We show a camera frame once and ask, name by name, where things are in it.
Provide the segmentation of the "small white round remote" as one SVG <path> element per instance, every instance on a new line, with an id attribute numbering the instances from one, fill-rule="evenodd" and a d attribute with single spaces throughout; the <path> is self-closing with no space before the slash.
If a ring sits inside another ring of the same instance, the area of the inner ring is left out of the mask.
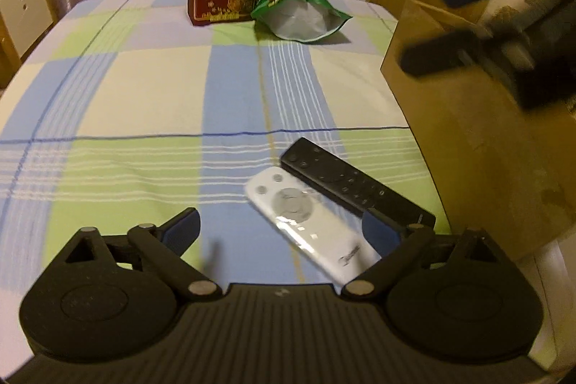
<path id="1" fill-rule="evenodd" d="M 275 230 L 336 285 L 351 282 L 380 259 L 360 232 L 321 203 L 314 189 L 282 168 L 254 175 L 245 184 L 245 194 Z"/>

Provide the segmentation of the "black remote control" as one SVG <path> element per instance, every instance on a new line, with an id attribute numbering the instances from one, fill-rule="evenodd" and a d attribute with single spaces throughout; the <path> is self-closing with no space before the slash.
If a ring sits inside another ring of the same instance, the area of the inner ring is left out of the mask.
<path id="1" fill-rule="evenodd" d="M 425 208 L 307 138 L 299 138 L 281 155 L 280 167 L 356 216 L 374 208 L 396 229 L 436 225 L 436 217 Z"/>

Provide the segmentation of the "brown cardboard box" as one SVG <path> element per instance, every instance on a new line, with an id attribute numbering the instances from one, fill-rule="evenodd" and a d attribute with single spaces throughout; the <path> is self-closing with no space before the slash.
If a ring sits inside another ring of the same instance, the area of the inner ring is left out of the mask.
<path id="1" fill-rule="evenodd" d="M 381 67 L 431 172 L 452 230 L 482 228 L 518 260 L 575 228 L 575 119 L 562 104 L 523 113 L 479 67 L 417 79 L 409 41 L 467 21 L 406 0 Z"/>

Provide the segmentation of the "checkered tablecloth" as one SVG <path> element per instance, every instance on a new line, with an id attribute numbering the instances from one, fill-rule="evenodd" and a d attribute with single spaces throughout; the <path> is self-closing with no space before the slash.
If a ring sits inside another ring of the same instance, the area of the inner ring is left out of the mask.
<path id="1" fill-rule="evenodd" d="M 91 0 L 49 34 L 1 100 L 1 372 L 31 355 L 19 302 L 82 224 L 116 232 L 195 205 L 186 259 L 220 257 L 220 281 L 315 282 L 244 198 L 242 184 L 299 136 L 440 212 L 381 64 L 395 21 L 343 0 L 324 44 L 251 23 L 194 27 L 185 0 Z"/>

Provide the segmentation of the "green silver snack bag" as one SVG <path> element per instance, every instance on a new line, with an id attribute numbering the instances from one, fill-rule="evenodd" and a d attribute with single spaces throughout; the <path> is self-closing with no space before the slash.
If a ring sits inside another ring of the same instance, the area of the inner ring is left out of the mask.
<path id="1" fill-rule="evenodd" d="M 332 36 L 352 19 L 328 0 L 258 0 L 251 17 L 277 38 L 303 44 Z"/>

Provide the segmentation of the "white kids chair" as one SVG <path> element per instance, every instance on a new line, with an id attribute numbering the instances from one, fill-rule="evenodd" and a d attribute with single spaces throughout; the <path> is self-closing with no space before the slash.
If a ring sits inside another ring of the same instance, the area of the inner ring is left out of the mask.
<path id="1" fill-rule="evenodd" d="M 12 71 L 55 22 L 50 0 L 1 0 L 1 51 Z"/>

